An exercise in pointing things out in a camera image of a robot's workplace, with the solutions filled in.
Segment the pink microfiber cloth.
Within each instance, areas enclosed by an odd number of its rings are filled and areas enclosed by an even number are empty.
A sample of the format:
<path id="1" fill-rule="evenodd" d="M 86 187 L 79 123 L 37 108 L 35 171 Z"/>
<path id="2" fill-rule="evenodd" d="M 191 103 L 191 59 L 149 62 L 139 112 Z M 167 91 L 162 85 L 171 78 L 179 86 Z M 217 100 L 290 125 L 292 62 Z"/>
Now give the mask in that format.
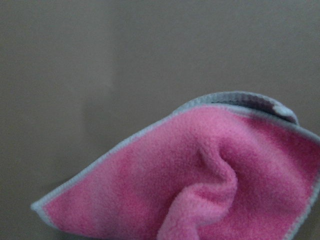
<path id="1" fill-rule="evenodd" d="M 290 240 L 320 191 L 320 138 L 280 102 L 195 98 L 31 205 L 104 240 Z"/>

